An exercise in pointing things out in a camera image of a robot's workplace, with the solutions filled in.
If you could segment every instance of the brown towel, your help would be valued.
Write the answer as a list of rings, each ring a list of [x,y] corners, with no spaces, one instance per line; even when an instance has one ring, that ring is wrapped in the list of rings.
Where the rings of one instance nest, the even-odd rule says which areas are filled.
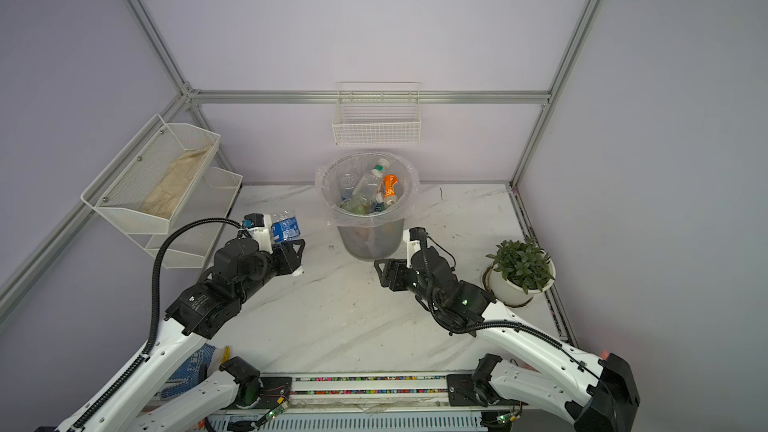
[[[211,149],[213,146],[187,150],[174,159],[139,211],[155,217],[170,218]]]

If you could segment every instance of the marble tabletop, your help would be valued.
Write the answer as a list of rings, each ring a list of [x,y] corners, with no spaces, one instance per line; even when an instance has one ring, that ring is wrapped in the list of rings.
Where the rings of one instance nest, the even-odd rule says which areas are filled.
[[[472,370],[486,353],[511,358],[469,335],[448,336],[412,293],[382,288],[372,262],[349,255],[336,227],[324,223],[314,186],[244,186],[230,217],[283,209],[296,211],[306,240],[304,274],[270,281],[212,344],[229,345],[264,373]],[[504,184],[422,185],[406,220],[415,226],[456,256],[459,280],[475,284],[494,245],[523,236]],[[217,248],[234,237],[230,229]],[[405,258],[405,246],[392,257]],[[557,337],[542,294],[517,311]]]

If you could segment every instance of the plant foliage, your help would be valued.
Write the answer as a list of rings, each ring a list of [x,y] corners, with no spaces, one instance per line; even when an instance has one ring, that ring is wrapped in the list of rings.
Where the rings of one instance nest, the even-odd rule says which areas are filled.
[[[496,254],[485,256],[493,259],[493,270],[500,272],[504,280],[522,288],[526,294],[529,289],[541,291],[554,279],[549,273],[549,254],[537,247],[533,239],[526,238],[525,242],[505,240],[496,247]]]

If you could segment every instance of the trash bin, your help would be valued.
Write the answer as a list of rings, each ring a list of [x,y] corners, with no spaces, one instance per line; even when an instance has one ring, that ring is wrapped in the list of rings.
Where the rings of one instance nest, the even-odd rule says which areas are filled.
[[[340,205],[345,192],[342,177],[354,174],[361,178],[380,158],[389,161],[386,174],[397,176],[398,201],[387,210],[368,216],[342,210]],[[315,176],[315,187],[324,202],[326,221],[338,227],[346,250],[355,258],[373,261],[393,254],[400,245],[406,217],[416,206],[418,173],[402,157],[386,152],[362,152],[320,168]]]

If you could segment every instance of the orange label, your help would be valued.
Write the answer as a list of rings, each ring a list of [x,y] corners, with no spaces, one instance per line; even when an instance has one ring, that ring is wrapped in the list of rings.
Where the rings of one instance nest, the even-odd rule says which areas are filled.
[[[384,197],[395,195],[395,184],[397,184],[397,176],[384,177]]]

